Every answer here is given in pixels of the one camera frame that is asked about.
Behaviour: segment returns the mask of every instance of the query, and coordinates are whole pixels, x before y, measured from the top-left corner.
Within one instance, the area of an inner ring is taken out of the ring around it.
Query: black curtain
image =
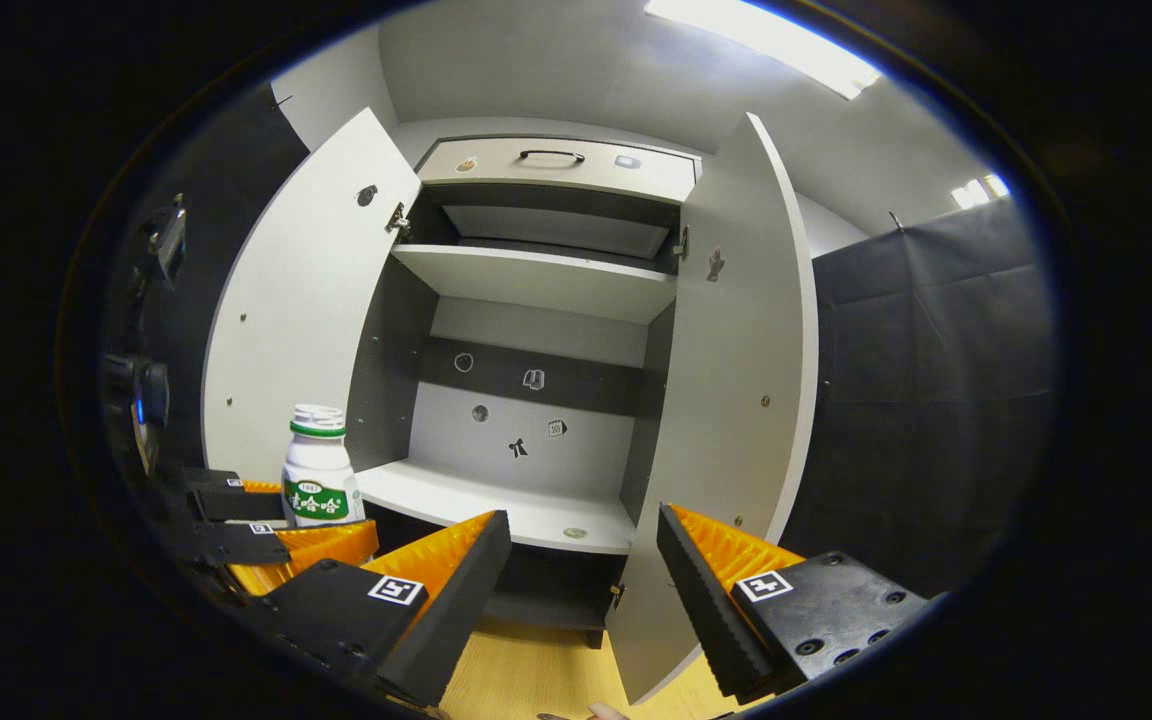
[[[1059,348],[1041,249],[993,200],[813,260],[820,374],[781,546],[958,588],[1037,476]]]
[[[160,465],[205,465],[202,369],[212,318],[247,234],[278,188],[308,157],[305,143],[275,105],[268,82],[209,120],[180,147],[132,214],[146,218],[175,194],[184,194],[185,262],[175,290],[151,283],[145,301],[147,354],[168,365],[172,384]]]

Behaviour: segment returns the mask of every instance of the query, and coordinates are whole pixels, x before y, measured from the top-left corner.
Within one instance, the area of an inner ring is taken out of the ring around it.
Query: open cabinet door
[[[374,187],[370,200],[358,195]],[[400,202],[420,181],[364,109],[309,156],[256,220],[211,324],[202,384],[207,467],[275,480],[297,402],[346,409],[362,324]]]
[[[635,705],[700,653],[657,550],[659,503],[780,541],[812,433],[812,259],[790,179],[753,114],[705,162],[682,223],[689,249],[679,265],[652,479],[621,578],[626,591],[607,615]]]

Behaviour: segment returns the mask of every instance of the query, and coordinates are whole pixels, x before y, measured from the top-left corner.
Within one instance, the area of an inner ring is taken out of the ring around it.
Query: bottle
[[[283,462],[283,515],[308,528],[364,520],[357,480],[344,450],[344,414],[335,407],[296,406]]]

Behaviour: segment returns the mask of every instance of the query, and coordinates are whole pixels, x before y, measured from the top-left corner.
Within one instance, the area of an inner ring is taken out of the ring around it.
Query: bottle label
[[[283,498],[297,518],[347,520],[349,514],[342,488],[325,488],[314,480],[294,480],[283,475]]]

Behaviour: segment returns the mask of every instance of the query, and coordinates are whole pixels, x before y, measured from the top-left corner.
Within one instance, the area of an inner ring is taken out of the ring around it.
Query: drawer handle
[[[573,158],[576,159],[577,162],[585,161],[585,157],[582,156],[579,152],[568,152],[567,150],[524,150],[522,152],[518,152],[518,159],[526,160],[526,156],[531,156],[533,153],[546,154],[546,156],[571,156]]]

